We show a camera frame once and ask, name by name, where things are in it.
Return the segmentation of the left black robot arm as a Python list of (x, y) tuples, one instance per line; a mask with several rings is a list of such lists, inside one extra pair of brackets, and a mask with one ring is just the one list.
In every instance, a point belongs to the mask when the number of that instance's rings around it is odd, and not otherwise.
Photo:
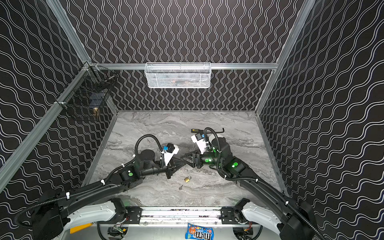
[(124, 222), (126, 206), (119, 198), (107, 201), (110, 210), (92, 211), (95, 202), (126, 192), (142, 184), (149, 175), (164, 173), (168, 179), (186, 163), (177, 158), (178, 146), (162, 146), (151, 134), (140, 137), (134, 157), (113, 169), (105, 178), (68, 192), (44, 194), (39, 202), (17, 213), (18, 227), (32, 230), (35, 240), (52, 240), (68, 228), (92, 222)]

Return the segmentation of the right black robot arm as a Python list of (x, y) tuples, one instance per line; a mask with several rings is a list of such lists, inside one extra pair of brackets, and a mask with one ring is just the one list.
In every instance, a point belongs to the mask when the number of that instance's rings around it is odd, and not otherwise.
[(282, 240), (325, 239), (309, 204), (286, 196), (263, 180), (246, 162), (234, 156), (226, 139), (212, 128), (191, 132), (191, 139), (199, 149), (185, 154), (182, 160), (193, 168), (208, 165), (222, 179), (238, 184), (265, 204), (258, 207), (249, 200), (241, 200), (234, 207), (234, 219), (238, 223), (257, 223)]

